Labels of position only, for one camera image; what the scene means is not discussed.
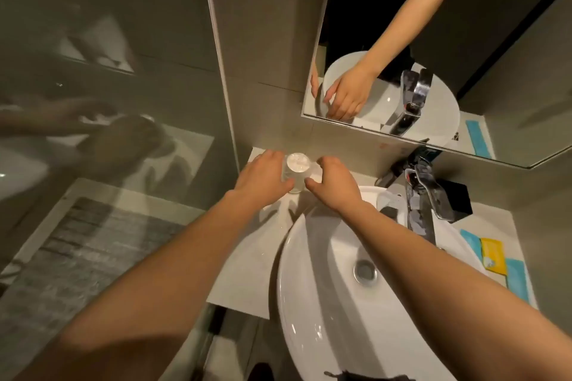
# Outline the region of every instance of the yellow packet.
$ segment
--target yellow packet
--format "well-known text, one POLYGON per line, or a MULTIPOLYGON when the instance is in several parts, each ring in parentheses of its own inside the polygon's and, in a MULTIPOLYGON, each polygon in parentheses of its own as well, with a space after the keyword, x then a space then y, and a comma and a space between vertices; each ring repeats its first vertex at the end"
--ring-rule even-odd
POLYGON ((506 276, 506 262, 502 243, 499 240, 481 238, 483 250, 483 265, 489 271, 506 276))

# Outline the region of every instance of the white sink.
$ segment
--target white sink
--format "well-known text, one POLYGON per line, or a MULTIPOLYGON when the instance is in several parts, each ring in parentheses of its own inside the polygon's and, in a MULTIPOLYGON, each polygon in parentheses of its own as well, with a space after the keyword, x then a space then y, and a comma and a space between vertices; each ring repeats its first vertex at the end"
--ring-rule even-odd
MULTIPOLYGON (((378 187, 360 190, 378 210, 395 196, 378 187)), ((403 199, 398 209, 397 220, 404 224, 403 199)), ((457 230, 435 217, 433 221, 437 245, 484 273, 457 230)), ((302 214, 290 230, 280 259, 278 306, 301 377, 331 381, 325 372, 349 371, 367 377, 405 374, 418 381, 454 379, 379 271, 370 283, 356 280, 359 260, 372 265, 354 232, 321 204, 302 214)))
MULTIPOLYGON (((324 75, 322 98, 333 83, 347 70, 353 68, 367 52, 349 53, 332 63, 324 75)), ((421 71, 422 65, 415 63, 412 70, 421 71)), ((398 86, 376 79, 371 87, 368 100, 361 112, 354 118, 352 125, 364 126, 363 121, 377 124, 382 133, 389 133, 392 125, 387 125, 400 103, 401 89, 398 86)), ((322 116, 328 107, 320 105, 322 116)), ((406 139, 425 140, 428 144, 445 146, 459 129, 461 113, 459 103, 451 89, 436 75, 433 75, 431 89, 419 120, 403 135, 406 139)))

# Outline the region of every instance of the mirror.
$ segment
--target mirror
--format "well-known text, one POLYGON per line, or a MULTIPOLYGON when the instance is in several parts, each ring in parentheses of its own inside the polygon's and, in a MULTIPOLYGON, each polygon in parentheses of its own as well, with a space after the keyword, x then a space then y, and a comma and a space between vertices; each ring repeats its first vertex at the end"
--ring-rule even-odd
POLYGON ((572 0, 325 0, 303 116, 532 168, 572 144, 572 0))

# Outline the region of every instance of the person's left hand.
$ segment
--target person's left hand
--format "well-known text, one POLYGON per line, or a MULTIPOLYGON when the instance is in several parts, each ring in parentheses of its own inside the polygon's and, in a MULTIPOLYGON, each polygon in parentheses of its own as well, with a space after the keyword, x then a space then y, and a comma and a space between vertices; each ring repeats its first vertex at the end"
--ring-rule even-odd
POLYGON ((292 178, 281 180, 283 160, 283 152, 267 149, 240 172, 234 189, 255 211, 275 203, 294 188, 292 178))
POLYGON ((369 96, 376 76, 361 64, 342 74, 325 94, 324 102, 333 100, 327 117, 347 121, 356 116, 369 96))

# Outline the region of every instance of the sink drain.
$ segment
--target sink drain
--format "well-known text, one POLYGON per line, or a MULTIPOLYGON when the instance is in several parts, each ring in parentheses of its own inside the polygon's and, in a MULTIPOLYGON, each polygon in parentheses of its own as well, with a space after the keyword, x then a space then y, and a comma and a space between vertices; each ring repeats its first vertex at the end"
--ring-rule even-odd
POLYGON ((377 269, 370 260, 361 259, 354 265, 354 277, 363 286, 372 286, 377 281, 377 269))

